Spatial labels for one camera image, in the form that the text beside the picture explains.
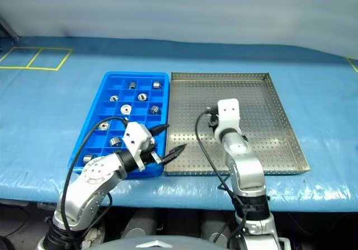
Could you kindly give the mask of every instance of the blue plastic tray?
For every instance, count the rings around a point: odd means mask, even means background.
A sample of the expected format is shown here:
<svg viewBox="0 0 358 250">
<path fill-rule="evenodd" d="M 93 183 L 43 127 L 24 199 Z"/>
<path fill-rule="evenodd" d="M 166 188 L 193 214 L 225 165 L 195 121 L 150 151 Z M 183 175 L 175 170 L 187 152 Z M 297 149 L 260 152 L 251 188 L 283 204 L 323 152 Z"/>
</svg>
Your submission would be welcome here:
<svg viewBox="0 0 358 250">
<path fill-rule="evenodd" d="M 160 81 L 161 89 L 154 89 L 153 81 Z M 135 89 L 129 89 L 130 82 L 136 83 Z M 148 96 L 147 101 L 138 101 L 138 94 L 140 93 L 145 93 Z M 119 100 L 116 102 L 110 101 L 109 99 L 113 95 L 119 96 Z M 159 124 L 167 123 L 168 103 L 169 78 L 165 73 L 106 73 L 73 149 L 69 165 L 71 164 L 84 136 L 98 121 L 109 116 L 122 116 L 128 117 L 129 121 L 136 121 L 144 124 L 147 128 L 151 128 Z M 121 113 L 120 109 L 122 105 L 130 105 L 132 107 L 130 115 L 123 115 Z M 149 109 L 153 105 L 156 105 L 161 109 L 161 113 L 159 115 L 151 115 L 149 113 Z M 74 171 L 77 173 L 82 172 L 84 166 L 83 157 L 86 154 L 102 156 L 108 155 L 113 151 L 120 149 L 119 147 L 110 147 L 109 140 L 116 136 L 122 138 L 124 130 L 124 125 L 119 120 L 111 120 L 108 130 L 95 130 L 76 161 Z M 156 140 L 155 150 L 157 154 L 164 156 L 166 148 L 166 133 L 163 132 L 154 138 Z M 124 143 L 122 143 L 121 149 L 125 149 Z M 139 172 L 138 170 L 135 170 L 129 174 L 129 177 L 153 177 L 161 175 L 162 172 L 162 165 L 151 163 L 146 166 L 144 171 Z"/>
</svg>

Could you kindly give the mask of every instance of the metal bearing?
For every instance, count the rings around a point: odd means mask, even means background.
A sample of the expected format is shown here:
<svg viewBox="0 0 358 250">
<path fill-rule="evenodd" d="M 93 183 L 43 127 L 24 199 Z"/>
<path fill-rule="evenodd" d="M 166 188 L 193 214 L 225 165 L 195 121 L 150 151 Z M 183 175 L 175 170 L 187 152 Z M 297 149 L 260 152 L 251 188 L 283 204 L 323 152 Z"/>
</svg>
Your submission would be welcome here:
<svg viewBox="0 0 358 250">
<path fill-rule="evenodd" d="M 151 114 L 159 114 L 161 112 L 161 109 L 158 106 L 152 106 L 149 110 Z"/>
<path fill-rule="evenodd" d="M 113 137 L 110 140 L 111 147 L 120 147 L 121 146 L 121 139 L 119 137 Z"/>
<path fill-rule="evenodd" d="M 110 101 L 111 101 L 111 102 L 117 102 L 118 99 L 119 99 L 119 96 L 118 96 L 118 95 L 112 95 L 112 96 L 110 97 Z"/>
<path fill-rule="evenodd" d="M 154 89 L 160 89 L 160 88 L 162 88 L 161 82 L 160 82 L 160 81 L 154 81 L 154 82 L 153 82 L 153 88 L 154 88 Z"/>
<path fill-rule="evenodd" d="M 110 123 L 108 121 L 104 121 L 101 124 L 99 124 L 98 129 L 99 130 L 108 130 L 110 127 Z"/>
<path fill-rule="evenodd" d="M 123 115 L 129 115 L 131 111 L 132 111 L 132 107 L 130 105 L 122 105 L 121 113 Z"/>
<path fill-rule="evenodd" d="M 135 82 L 131 82 L 129 83 L 129 87 L 128 89 L 135 89 L 136 83 Z"/>
<path fill-rule="evenodd" d="M 148 95 L 146 95 L 145 93 L 138 94 L 139 101 L 146 101 L 147 99 L 148 99 Z"/>
<path fill-rule="evenodd" d="M 95 154 L 85 155 L 85 156 L 83 157 L 83 163 L 88 163 L 88 162 L 90 162 L 92 159 L 95 159 L 95 158 L 97 158 L 97 155 L 95 155 Z"/>
</svg>

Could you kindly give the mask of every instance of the perforated metal tray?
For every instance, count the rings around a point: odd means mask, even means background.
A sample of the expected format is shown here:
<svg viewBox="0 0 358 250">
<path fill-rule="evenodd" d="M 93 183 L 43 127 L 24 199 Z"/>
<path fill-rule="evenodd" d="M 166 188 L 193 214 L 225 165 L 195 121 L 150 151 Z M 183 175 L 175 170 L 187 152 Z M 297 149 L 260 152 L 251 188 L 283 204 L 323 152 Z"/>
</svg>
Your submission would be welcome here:
<svg viewBox="0 0 358 250">
<path fill-rule="evenodd" d="M 187 147 L 166 165 L 167 175 L 213 173 L 195 139 L 194 125 L 206 107 L 227 98 L 239 100 L 242 132 L 265 174 L 310 170 L 268 73 L 172 73 L 167 151 L 184 143 Z M 199 124 L 200 138 L 218 170 L 228 173 L 208 120 L 209 116 L 203 117 Z"/>
</svg>

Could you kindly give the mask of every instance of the gray wall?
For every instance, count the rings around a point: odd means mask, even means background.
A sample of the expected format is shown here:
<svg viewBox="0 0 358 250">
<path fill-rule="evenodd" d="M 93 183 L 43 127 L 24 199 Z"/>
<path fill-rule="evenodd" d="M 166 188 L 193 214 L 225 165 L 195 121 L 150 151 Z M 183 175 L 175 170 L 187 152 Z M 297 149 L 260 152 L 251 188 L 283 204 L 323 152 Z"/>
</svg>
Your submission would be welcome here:
<svg viewBox="0 0 358 250">
<path fill-rule="evenodd" d="M 19 35 L 286 44 L 358 58 L 358 0 L 0 0 Z"/>
</svg>

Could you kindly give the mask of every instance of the yellow tape line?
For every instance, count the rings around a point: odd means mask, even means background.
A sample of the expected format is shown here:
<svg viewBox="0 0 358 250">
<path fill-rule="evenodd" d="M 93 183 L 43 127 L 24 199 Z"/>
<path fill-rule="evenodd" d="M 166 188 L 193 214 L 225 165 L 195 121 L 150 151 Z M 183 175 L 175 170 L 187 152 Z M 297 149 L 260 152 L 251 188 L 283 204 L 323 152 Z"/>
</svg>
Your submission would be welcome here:
<svg viewBox="0 0 358 250">
<path fill-rule="evenodd" d="M 346 59 L 347 59 L 347 61 L 351 64 L 351 66 L 353 67 L 353 69 L 355 70 L 355 72 L 358 73 L 358 68 L 356 68 L 356 66 L 355 66 L 354 63 L 351 61 L 351 59 L 349 59 L 349 58 L 346 58 Z"/>
<path fill-rule="evenodd" d="M 12 47 L 3 57 L 1 57 L 0 62 L 5 59 L 13 50 L 15 49 L 38 49 L 39 51 L 31 58 L 29 63 L 25 67 L 15 67 L 15 66 L 0 66 L 0 69 L 30 69 L 30 70 L 47 70 L 47 71 L 58 71 L 67 58 L 72 53 L 72 49 L 68 48 L 49 48 L 49 47 Z M 50 67 L 31 67 L 30 65 L 35 61 L 35 59 L 40 55 L 43 50 L 67 50 L 68 53 L 55 68 Z"/>
</svg>

